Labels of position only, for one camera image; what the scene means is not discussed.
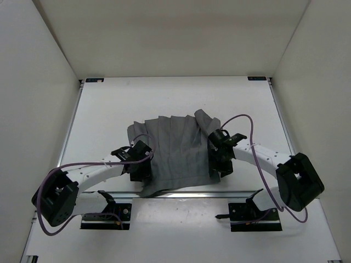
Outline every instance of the gray garment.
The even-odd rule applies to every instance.
[[[129,142],[139,134],[149,134],[158,144],[151,160],[152,180],[144,184],[140,196],[220,182],[218,173],[210,177],[207,149],[208,135],[219,128],[220,120],[212,119],[203,110],[197,110],[195,117],[159,116],[129,126]],[[147,136],[138,139],[152,148]]]

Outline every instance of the white table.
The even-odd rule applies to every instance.
[[[267,81],[247,77],[105,78],[85,83],[66,145],[64,163],[96,161],[128,145],[133,121],[163,116],[194,115],[198,109],[222,122],[247,113],[254,120],[254,141],[289,153]],[[250,132],[249,121],[228,124],[231,134]],[[266,174],[270,186],[276,185]],[[256,167],[234,161],[233,175],[220,184],[188,187],[194,193],[263,188]],[[129,176],[110,179],[90,190],[139,192]],[[58,236],[47,237],[34,223],[27,255],[38,262],[327,262],[338,260],[320,202],[308,206],[306,224],[280,213],[283,231],[232,233],[228,223],[214,218],[228,212],[228,200],[134,199],[129,231],[80,230],[80,218]]]

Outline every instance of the wrinkled cloth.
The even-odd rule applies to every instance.
[[[160,191],[190,186],[209,185],[220,182],[219,174],[209,174],[207,137],[220,128],[220,120],[211,118],[203,110],[195,116],[134,122],[127,129],[131,142],[140,134],[149,134],[157,143],[157,150],[151,160],[152,180],[145,181],[141,197],[151,197]],[[138,139],[153,148],[147,136]]]

